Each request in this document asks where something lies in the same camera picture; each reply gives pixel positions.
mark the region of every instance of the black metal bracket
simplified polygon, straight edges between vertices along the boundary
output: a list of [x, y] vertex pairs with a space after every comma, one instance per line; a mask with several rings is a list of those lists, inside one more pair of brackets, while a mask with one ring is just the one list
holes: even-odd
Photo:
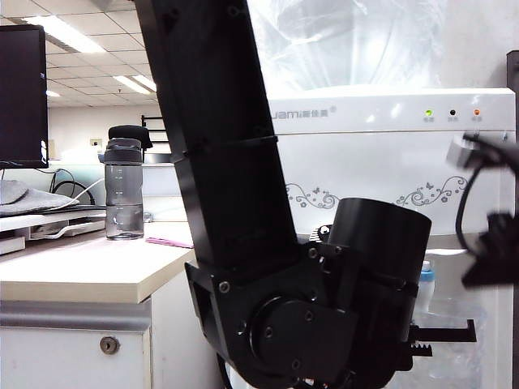
[[411, 326], [409, 342], [476, 342], [474, 320], [467, 320], [467, 328], [420, 328]]

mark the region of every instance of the robotic arm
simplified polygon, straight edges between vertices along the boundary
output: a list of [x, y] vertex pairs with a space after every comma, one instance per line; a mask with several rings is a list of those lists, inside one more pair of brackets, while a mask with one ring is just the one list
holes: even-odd
[[416, 341], [475, 341], [410, 327], [425, 216], [343, 199], [328, 242], [298, 243], [245, 0], [135, 4], [221, 361], [261, 389], [375, 389], [431, 355]]

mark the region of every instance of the black cable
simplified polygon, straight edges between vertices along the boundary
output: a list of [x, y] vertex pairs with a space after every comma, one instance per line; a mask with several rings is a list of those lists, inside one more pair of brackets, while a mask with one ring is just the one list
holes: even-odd
[[472, 173], [472, 177], [467, 182], [467, 186], [465, 187], [465, 190], [463, 191], [463, 194], [461, 195], [460, 205], [457, 209], [456, 214], [456, 235], [457, 240], [460, 241], [461, 247], [463, 247], [465, 250], [467, 250], [470, 254], [476, 256], [476, 252], [472, 250], [469, 245], [467, 244], [467, 240], [465, 239], [465, 235], [463, 235], [463, 214], [465, 213], [465, 205], [467, 203], [467, 199], [469, 198], [469, 192], [470, 188], [472, 188], [472, 185], [474, 184], [474, 181], [476, 181], [476, 178], [479, 175], [479, 172], [481, 172], [481, 169], [483, 168], [483, 165], [480, 165], [476, 168], [476, 170]]
[[72, 178], [72, 193], [71, 193], [71, 197], [74, 196], [74, 191], [75, 191], [75, 186], [77, 185], [77, 182], [75, 181], [75, 178], [74, 178], [74, 174], [72, 174], [71, 172], [69, 172], [68, 170], [64, 169], [64, 168], [59, 168], [59, 169], [56, 169], [55, 171], [53, 172], [46, 172], [44, 170], [40, 170], [40, 169], [35, 169], [36, 171], [40, 172], [40, 173], [43, 173], [43, 174], [53, 174], [52, 176], [52, 179], [50, 180], [50, 187], [49, 187], [49, 193], [55, 193], [54, 190], [54, 185], [56, 184], [56, 176], [58, 175], [59, 172], [65, 172], [65, 173], [68, 173], [71, 178]]
[[[59, 187], [61, 185], [65, 185], [65, 184], [72, 184], [72, 185], [75, 185], [75, 186], [79, 186], [80, 188], [82, 189], [87, 189], [87, 187], [85, 185], [83, 185], [82, 183], [80, 182], [73, 182], [73, 181], [61, 181], [59, 182], [54, 188], [53, 188], [53, 191], [52, 193], [56, 193], [59, 189]], [[92, 193], [90, 192], [90, 190], [87, 190], [86, 191], [86, 194], [88, 195], [88, 197], [90, 198], [90, 205], [96, 205], [96, 200], [94, 199], [94, 196], [92, 195]]]
[[225, 389], [233, 389], [233, 386], [230, 383], [229, 375], [227, 374], [227, 369], [225, 368], [225, 360], [220, 357], [220, 354], [217, 353], [218, 359], [218, 369], [220, 370], [221, 380], [223, 381]]

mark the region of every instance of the desk surface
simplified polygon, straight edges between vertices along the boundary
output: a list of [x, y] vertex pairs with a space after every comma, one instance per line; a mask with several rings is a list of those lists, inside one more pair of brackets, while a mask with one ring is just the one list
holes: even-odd
[[[191, 242], [187, 223], [146, 224], [145, 237]], [[105, 231], [28, 242], [0, 257], [3, 301], [139, 303], [183, 270], [193, 250], [147, 243], [109, 241]]]

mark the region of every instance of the brand logo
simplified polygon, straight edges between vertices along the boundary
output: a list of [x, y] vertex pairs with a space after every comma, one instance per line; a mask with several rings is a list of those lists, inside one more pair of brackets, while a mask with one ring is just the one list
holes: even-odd
[[276, 111], [272, 119], [307, 119], [307, 118], [327, 118], [330, 113], [335, 113], [337, 107], [334, 105], [328, 109], [307, 109], [303, 111]]

